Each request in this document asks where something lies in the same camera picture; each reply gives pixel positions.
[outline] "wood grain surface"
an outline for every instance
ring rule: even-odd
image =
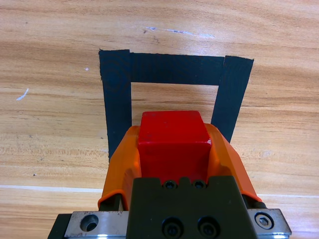
[[[319,238],[318,39],[315,0],[0,0],[0,238],[46,238],[57,214],[97,209],[99,49],[254,58],[231,144],[292,238]],[[133,123],[145,110],[209,122],[216,90],[134,83]]]

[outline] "black tape rectangle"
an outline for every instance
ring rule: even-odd
[[[109,158],[132,126],[131,82],[216,85],[211,123],[230,141],[253,60],[100,50]]]

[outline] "white scratch mark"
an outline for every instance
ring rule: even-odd
[[[170,31],[173,33],[180,33],[180,34],[187,34],[187,35],[191,35],[191,36],[200,36],[200,37],[206,37],[206,38],[215,38],[214,35],[211,34],[203,34],[203,33],[199,33],[199,34],[195,34],[189,31],[180,31],[180,30],[174,30],[174,29],[159,29],[157,27],[146,27],[149,30],[155,31],[155,30],[161,30],[161,31]]]
[[[22,100],[25,96],[26,96],[26,93],[28,93],[28,91],[29,91],[29,88],[28,89],[26,89],[26,91],[24,92],[24,94],[22,95],[22,96],[20,96],[18,99],[16,99],[17,101],[20,101],[20,100]]]
[[[265,157],[268,157],[268,156],[270,156],[271,154],[272,154],[273,152],[271,151],[271,150],[265,150],[264,152],[263,152],[263,158],[265,158]]]
[[[146,28],[152,31],[155,31],[157,29],[157,27],[150,27],[150,26],[147,26]]]

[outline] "screw hole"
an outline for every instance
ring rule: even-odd
[[[196,180],[193,182],[193,186],[198,189],[206,188],[206,183],[202,180]]]
[[[165,186],[165,188],[167,188],[167,189],[177,188],[177,184],[176,184],[174,181],[171,181],[171,180],[166,181],[166,182],[164,183],[164,186]]]
[[[220,227],[217,221],[212,217],[203,217],[198,221],[198,230],[207,239],[217,238],[220,233]]]
[[[177,218],[167,218],[162,224],[162,232],[167,239],[178,239],[183,234],[183,224]]]
[[[84,232],[90,232],[94,228],[96,228],[98,223],[99,223],[99,218],[96,215],[94,214],[86,215],[80,223],[80,228]]]

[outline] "metal plate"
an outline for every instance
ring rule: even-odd
[[[291,230],[280,209],[248,209],[258,239],[288,239]]]
[[[248,214],[254,225],[258,239],[288,239],[292,234],[280,209],[248,209]],[[272,224],[264,225],[263,228],[261,222],[257,222],[263,219],[262,215],[266,215],[265,219],[270,220],[271,222],[268,223]],[[98,222],[92,219],[94,216],[97,217]],[[125,239],[128,217],[128,211],[74,212],[67,227],[65,237],[68,239]],[[87,232],[85,227],[88,227],[90,223],[96,223],[96,227]]]
[[[73,212],[64,236],[69,239],[123,239],[126,237],[128,217],[128,211]]]

